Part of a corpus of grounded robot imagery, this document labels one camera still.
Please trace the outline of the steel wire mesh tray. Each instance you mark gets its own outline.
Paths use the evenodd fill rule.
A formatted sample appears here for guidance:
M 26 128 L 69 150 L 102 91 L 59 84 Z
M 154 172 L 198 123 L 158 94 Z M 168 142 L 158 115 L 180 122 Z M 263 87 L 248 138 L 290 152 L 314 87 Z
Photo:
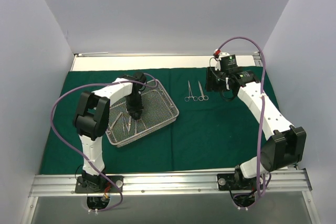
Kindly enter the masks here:
M 134 119 L 130 132 L 128 133 L 127 131 L 126 121 L 128 120 L 129 114 L 127 112 L 125 98 L 120 99 L 110 107 L 106 136 L 111 145 L 116 147 L 125 146 L 173 123 L 178 117 L 179 110 L 161 82 L 151 80 L 148 82 L 148 85 L 150 85 L 151 88 L 146 88 L 141 92 L 144 110 L 139 119 L 138 134 L 134 134 Z M 109 130 L 109 125 L 120 112 L 123 113 L 122 118 L 118 119 L 112 131 Z

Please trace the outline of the steel surgical scissors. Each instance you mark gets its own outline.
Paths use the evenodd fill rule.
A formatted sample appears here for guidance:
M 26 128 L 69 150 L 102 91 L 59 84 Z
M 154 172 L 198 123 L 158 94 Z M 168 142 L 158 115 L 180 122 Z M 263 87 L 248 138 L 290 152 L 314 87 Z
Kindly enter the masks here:
M 188 85 L 188 95 L 184 98 L 185 102 L 198 101 L 198 97 L 194 96 L 192 93 L 192 88 L 189 80 L 187 81 L 187 85 Z

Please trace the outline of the dark green surgical cloth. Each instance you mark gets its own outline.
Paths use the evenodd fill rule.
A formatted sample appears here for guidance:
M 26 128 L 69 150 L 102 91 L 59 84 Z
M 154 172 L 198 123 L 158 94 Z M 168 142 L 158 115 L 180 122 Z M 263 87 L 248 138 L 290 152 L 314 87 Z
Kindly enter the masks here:
M 103 143 L 106 172 L 154 173 L 181 170 L 232 168 L 257 153 L 259 124 L 240 99 L 223 100 L 210 92 L 208 101 L 185 102 L 190 81 L 193 95 L 200 95 L 198 81 L 205 92 L 204 68 L 150 69 L 148 73 L 164 86 L 179 110 L 175 122 L 123 147 L 107 138 Z M 54 124 L 44 150 L 40 173 L 73 174 L 83 158 L 81 141 L 72 121 L 81 92 L 94 91 L 123 71 L 72 71 L 62 89 L 65 98 L 57 105 Z

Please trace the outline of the steel surgical forceps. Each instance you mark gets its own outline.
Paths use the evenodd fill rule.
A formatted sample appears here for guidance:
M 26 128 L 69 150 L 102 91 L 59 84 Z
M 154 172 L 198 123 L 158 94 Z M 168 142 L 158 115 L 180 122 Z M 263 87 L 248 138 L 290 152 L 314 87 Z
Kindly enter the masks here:
M 131 130 L 132 121 L 133 121 L 133 118 L 132 116 L 129 115 L 128 120 L 126 121 L 126 128 L 127 128 L 128 133 Z

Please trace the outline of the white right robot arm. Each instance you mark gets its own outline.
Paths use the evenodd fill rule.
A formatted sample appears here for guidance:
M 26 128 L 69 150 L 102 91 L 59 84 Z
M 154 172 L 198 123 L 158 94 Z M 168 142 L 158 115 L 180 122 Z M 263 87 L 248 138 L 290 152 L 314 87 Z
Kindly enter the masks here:
M 214 59 L 216 65 L 206 70 L 206 91 L 231 92 L 230 100 L 239 98 L 244 102 L 259 123 L 258 137 L 267 141 L 264 145 L 257 144 L 256 157 L 236 166 L 235 186 L 244 189 L 260 175 L 300 162 L 306 131 L 295 127 L 280 113 L 264 92 L 261 80 L 253 71 L 243 70 L 235 55 L 217 50 Z

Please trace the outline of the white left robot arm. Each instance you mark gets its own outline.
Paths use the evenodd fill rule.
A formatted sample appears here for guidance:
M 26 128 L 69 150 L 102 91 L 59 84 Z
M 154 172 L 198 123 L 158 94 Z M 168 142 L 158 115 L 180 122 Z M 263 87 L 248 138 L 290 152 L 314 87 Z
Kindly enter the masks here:
M 73 124 L 84 154 L 82 180 L 94 192 L 102 191 L 106 185 L 106 179 L 101 175 L 105 168 L 102 136 L 108 128 L 110 105 L 125 98 L 129 115 L 135 120 L 140 119 L 144 109 L 141 98 L 144 84 L 144 73 L 136 72 L 132 76 L 124 74 L 111 86 L 94 92 L 85 91 L 80 96 Z

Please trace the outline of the steel tweezers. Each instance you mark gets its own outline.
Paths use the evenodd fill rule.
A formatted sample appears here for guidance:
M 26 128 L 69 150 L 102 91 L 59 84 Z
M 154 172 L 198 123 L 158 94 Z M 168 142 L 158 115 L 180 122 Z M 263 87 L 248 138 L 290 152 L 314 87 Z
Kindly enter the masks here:
M 119 119 L 119 118 L 122 118 L 122 116 L 123 116 L 123 113 L 120 112 L 120 113 L 116 116 L 116 118 L 114 119 L 114 121 L 109 125 L 109 130 L 112 131 L 112 129 L 113 129 L 113 127 L 115 126 L 115 124 L 117 123 L 118 119 Z

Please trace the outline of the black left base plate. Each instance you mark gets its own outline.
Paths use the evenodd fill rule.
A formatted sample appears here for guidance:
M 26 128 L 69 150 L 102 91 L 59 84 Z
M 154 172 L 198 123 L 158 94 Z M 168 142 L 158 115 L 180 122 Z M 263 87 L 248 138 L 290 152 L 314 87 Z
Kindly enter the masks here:
M 117 186 L 114 187 L 109 181 L 107 181 L 102 176 L 95 176 L 92 179 L 87 179 L 82 176 L 77 177 L 77 182 L 75 186 L 75 193 L 77 194 L 93 194 L 93 193 L 118 193 L 119 189 L 123 189 L 124 177 L 120 175 L 107 175 L 107 177 L 115 183 Z

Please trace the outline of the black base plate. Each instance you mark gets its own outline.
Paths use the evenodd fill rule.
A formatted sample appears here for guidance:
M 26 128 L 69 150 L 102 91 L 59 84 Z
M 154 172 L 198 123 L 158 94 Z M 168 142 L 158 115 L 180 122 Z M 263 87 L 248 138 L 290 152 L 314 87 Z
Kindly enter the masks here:
M 218 189 L 220 191 L 257 189 L 256 178 L 238 178 L 233 173 L 220 173 L 217 174 L 216 177 Z
M 93 194 L 93 193 L 118 193 L 119 189 L 123 189 L 124 177 L 120 175 L 107 175 L 107 177 L 115 183 L 117 186 L 114 187 L 109 181 L 107 181 L 102 176 L 95 176 L 92 179 L 87 179 L 82 176 L 77 177 L 77 182 L 75 186 L 75 193 L 77 194 Z

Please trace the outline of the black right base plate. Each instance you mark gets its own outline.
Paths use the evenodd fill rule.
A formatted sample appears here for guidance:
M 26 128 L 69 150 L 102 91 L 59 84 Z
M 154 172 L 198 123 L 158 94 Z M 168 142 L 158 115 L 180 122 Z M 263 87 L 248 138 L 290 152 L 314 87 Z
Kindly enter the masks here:
M 218 189 L 220 191 L 257 189 L 256 178 L 238 178 L 233 173 L 220 173 L 217 174 L 216 177 Z

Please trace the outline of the aluminium front frame rail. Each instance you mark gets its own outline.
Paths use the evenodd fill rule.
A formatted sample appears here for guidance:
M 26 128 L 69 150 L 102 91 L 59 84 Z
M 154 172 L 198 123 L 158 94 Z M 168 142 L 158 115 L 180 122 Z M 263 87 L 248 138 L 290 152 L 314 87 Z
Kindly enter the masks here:
M 227 180 L 234 171 L 228 169 L 193 170 L 171 173 L 143 173 L 114 175 L 115 184 L 124 196 L 186 195 L 226 193 Z M 307 172 L 289 167 L 267 176 L 267 192 L 311 191 Z M 29 195 L 31 197 L 80 196 L 80 178 L 74 175 L 37 175 Z

